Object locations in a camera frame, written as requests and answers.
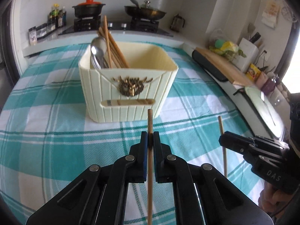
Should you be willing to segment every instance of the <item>gold decorative emblem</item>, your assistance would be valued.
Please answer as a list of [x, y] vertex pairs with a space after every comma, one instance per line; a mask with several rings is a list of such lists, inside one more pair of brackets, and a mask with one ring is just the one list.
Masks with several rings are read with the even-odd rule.
[[112, 79], [120, 83], [119, 91], [122, 95], [127, 97], [139, 95], [144, 90], [144, 83], [149, 83], [153, 80], [153, 78], [147, 80], [147, 77], [144, 78], [143, 80], [140, 80], [140, 78], [130, 78], [130, 77], [122, 79], [121, 76], [119, 77], [118, 80], [116, 80], [115, 78]]

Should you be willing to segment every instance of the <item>plastic bag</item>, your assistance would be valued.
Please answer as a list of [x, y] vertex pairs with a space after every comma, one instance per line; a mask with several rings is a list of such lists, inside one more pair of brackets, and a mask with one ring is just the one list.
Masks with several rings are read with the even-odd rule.
[[215, 29], [209, 37], [209, 46], [215, 47], [217, 40], [229, 41], [228, 37], [224, 34], [221, 29]]

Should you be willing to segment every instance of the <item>hand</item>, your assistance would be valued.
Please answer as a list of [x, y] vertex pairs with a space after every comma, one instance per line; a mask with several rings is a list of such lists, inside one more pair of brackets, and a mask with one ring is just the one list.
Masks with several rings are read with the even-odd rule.
[[[293, 195], [288, 195], [281, 190], [276, 190], [273, 185], [265, 181], [265, 187], [260, 193], [258, 199], [258, 206], [266, 213], [275, 212], [277, 209], [277, 202], [289, 202]], [[276, 218], [280, 218], [284, 213], [284, 210], [276, 215]]]

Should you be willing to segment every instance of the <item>metal rivet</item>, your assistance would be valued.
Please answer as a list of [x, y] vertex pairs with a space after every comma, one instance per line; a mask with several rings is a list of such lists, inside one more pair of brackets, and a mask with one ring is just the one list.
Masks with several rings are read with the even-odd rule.
[[127, 156], [125, 157], [126, 161], [133, 161], [134, 158], [135, 158], [135, 157], [134, 157], [133, 155], [127, 155]]
[[212, 170], [212, 165], [208, 164], [208, 163], [205, 163], [203, 164], [203, 169], [206, 170], [206, 171], [210, 171]]
[[176, 160], [176, 156], [174, 156], [174, 155], [167, 155], [167, 159], [169, 161], [175, 161]]
[[99, 166], [98, 166], [98, 165], [94, 164], [94, 165], [91, 165], [91, 166], [90, 166], [90, 171], [96, 172], [96, 171], [98, 171], [98, 170], [99, 170]]

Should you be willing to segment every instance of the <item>french press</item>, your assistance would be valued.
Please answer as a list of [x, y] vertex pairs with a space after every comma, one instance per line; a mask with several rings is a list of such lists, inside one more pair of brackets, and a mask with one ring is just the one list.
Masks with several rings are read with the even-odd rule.
[[170, 29], [176, 32], [179, 32], [181, 28], [185, 26], [185, 19], [179, 14], [174, 16]]

